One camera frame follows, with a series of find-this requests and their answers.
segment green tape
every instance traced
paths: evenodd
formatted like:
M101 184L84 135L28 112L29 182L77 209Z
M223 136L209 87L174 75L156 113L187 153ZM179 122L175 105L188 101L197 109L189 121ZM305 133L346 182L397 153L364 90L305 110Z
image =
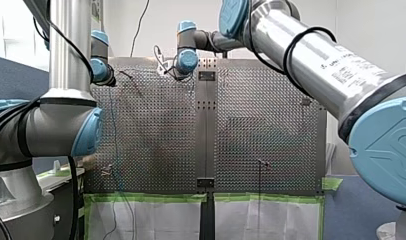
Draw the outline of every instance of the green tape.
M341 182L343 182L343 179L341 178L322 178L322 189L324 191L337 191L337 189L340 187Z
M146 203L201 203L206 201L206 195L158 195L145 193L119 193L108 194L85 194L84 199L88 202L146 202Z
M262 193L215 193L216 202L247 202L251 200L262 200L271 202L292 202L292 203L303 203L303 204L316 204L320 203L323 197L299 197L299 196L288 196L280 194L265 194Z
M88 240L88 231L90 229L90 212L91 212L91 199L86 198L86 195L84 195L84 228L85 228L85 233L84 233L84 239Z
M38 174L37 177L42 178L42 177L46 177L46 176L53 176L53 177L67 177L70 176L70 170L61 170L56 172L56 174L51 173L51 171L47 171L47 172L43 172L41 174Z

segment wall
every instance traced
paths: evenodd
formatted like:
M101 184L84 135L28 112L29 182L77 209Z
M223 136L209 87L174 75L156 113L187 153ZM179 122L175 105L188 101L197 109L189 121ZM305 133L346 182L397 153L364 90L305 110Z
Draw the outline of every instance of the wall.
M147 0L106 0L104 5L104 30L108 33L112 56L130 55L132 39L137 30L138 20ZM305 23L316 24L334 29L335 1L331 0L296 0ZM197 27L207 31L218 29L218 15L221 0L172 0L154 1L143 18L140 35L137 38L134 56L153 56L153 46L159 45L166 56L176 53L176 30L182 20L192 20ZM317 6L319 14L313 13ZM213 56L212 53L200 53L201 56ZM232 58L254 58L249 51L236 50Z
M92 29L99 30L100 25L93 17ZM50 53L22 0L0 0L0 57L48 71Z

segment white wall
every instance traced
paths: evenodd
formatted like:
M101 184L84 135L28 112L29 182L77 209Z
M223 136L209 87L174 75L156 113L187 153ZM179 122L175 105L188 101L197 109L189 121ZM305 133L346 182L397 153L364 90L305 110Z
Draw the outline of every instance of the white wall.
M292 0L302 21L332 30L338 42L387 71L406 71L406 0ZM153 56L153 45L166 56L176 53L176 28L193 20L208 31L218 27L221 0L151 0L136 41L134 56ZM104 27L115 57L129 56L133 35L146 0L105 0ZM202 53L200 56L213 56ZM236 50L231 58L254 58ZM338 145L332 172L355 174L348 148L337 136L337 121L328 116L327 141Z
M100 25L92 18L92 29ZM50 53L23 0L0 0L0 57L48 71Z
M137 30L138 20L147 0L104 0L104 30L108 33L112 56L130 55L132 39ZM305 23L322 25L330 29L335 27L335 1L296 0ZM150 0L147 13L142 21L140 35L137 38L134 56L153 56L153 46L159 45L166 56L176 54L176 30L182 20L196 22L199 29L214 31L218 29L218 16L222 0ZM319 14L313 13L314 6ZM200 52L200 56L213 56ZM232 58L251 58L249 51L236 50Z

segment metal rod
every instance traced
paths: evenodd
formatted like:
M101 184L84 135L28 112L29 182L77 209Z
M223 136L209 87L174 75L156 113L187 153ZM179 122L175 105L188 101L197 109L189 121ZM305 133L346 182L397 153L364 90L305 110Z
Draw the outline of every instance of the metal rod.
M91 1L51 0L51 20L88 59L91 54ZM43 98L79 98L90 95L90 77L76 51L50 30L50 90Z

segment gray partition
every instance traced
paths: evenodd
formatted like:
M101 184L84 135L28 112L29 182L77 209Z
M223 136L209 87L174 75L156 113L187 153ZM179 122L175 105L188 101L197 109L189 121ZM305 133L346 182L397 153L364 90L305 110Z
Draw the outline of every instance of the gray partition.
M256 60L200 59L182 83L154 59L111 64L117 87L93 91L105 117L87 192L321 194L326 111L284 76ZM259 159L271 165L260 186Z

